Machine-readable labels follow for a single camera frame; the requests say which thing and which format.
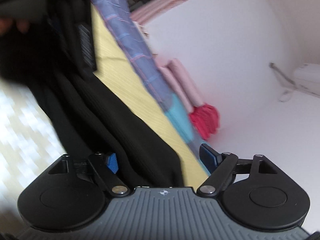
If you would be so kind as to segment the black knit pants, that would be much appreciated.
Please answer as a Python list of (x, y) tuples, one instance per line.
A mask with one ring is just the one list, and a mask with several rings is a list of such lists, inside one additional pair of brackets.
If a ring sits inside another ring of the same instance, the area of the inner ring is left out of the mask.
[[(11, 24), (12, 20), (1, 18), (1, 35)], [(115, 153), (117, 175), (129, 188), (184, 185), (178, 154), (107, 88), (95, 71), (88, 78), (58, 75), (21, 84), (31, 90), (71, 156)]]

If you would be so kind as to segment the red folded clothes stack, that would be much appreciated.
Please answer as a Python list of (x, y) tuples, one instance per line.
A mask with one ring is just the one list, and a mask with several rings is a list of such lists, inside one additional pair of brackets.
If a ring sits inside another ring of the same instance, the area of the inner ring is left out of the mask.
[(189, 119), (203, 140), (208, 140), (220, 128), (220, 115), (217, 109), (209, 104), (195, 107)]

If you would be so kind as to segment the pink folded blanket upper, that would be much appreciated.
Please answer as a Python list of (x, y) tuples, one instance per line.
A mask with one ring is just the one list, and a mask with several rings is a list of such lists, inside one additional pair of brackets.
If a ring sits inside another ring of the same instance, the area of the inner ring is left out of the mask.
[(173, 59), (168, 63), (168, 68), (184, 90), (187, 98), (194, 107), (201, 107), (204, 105), (204, 100), (201, 93), (198, 91), (195, 83), (191, 79), (189, 73), (184, 65), (178, 60)]

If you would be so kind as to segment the pink folded blanket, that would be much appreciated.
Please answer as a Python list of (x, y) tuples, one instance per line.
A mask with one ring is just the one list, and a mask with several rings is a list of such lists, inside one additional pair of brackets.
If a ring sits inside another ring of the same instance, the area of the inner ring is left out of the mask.
[(184, 65), (178, 60), (173, 59), (168, 63), (168, 68), (184, 90), (187, 98), (194, 107), (201, 107), (204, 105), (204, 100), (201, 93), (198, 91), (195, 83), (191, 79), (189, 73)]
[(161, 74), (163, 75), (164, 79), (166, 80), (170, 88), (179, 97), (187, 113), (188, 114), (192, 113), (194, 110), (194, 107), (191, 105), (191, 102), (189, 101), (185, 91), (183, 90), (180, 83), (177, 81), (176, 77), (174, 77), (173, 73), (168, 68), (165, 68), (165, 67), (159, 67), (158, 70), (161, 72)]

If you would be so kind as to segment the pink folded blanket lower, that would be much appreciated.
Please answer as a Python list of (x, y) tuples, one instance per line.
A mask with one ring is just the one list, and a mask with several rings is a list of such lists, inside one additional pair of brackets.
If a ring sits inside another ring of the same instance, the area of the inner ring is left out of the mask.
[(161, 72), (161, 74), (163, 75), (164, 79), (166, 80), (170, 88), (179, 97), (187, 113), (188, 114), (192, 113), (194, 110), (194, 107), (191, 105), (191, 102), (189, 101), (185, 91), (183, 90), (180, 83), (177, 81), (176, 77), (174, 77), (173, 73), (168, 68), (165, 68), (165, 67), (159, 67), (158, 70)]

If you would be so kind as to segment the beige zigzag patterned bedsheet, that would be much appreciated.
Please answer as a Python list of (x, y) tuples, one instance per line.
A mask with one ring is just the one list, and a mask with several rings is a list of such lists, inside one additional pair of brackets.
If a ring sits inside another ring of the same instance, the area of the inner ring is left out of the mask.
[(1, 209), (15, 207), (20, 193), (64, 153), (31, 91), (1, 80)]

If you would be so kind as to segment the white air conditioner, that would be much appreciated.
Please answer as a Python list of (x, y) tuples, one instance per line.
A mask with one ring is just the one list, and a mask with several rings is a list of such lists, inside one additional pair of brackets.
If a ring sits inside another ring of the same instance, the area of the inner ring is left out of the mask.
[(320, 93), (320, 65), (303, 64), (293, 72), (293, 80), (301, 91), (319, 96)]

